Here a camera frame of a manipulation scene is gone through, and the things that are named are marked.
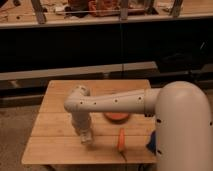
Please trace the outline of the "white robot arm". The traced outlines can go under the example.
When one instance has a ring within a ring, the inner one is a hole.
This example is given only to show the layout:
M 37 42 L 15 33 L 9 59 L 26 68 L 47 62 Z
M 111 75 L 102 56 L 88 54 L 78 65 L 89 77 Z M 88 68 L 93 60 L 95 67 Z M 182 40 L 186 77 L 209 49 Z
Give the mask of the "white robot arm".
M 78 86 L 64 108 L 85 142 L 92 139 L 92 112 L 151 114 L 156 118 L 157 171 L 213 171 L 213 113 L 206 94 L 192 83 L 102 96 Z

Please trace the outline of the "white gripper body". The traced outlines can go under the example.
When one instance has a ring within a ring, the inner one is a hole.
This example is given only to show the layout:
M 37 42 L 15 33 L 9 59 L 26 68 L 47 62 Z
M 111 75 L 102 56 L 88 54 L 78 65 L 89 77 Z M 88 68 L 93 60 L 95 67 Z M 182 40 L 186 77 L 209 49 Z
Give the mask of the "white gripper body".
M 91 133 L 91 117 L 87 112 L 74 112 L 71 114 L 71 123 L 78 135 Z

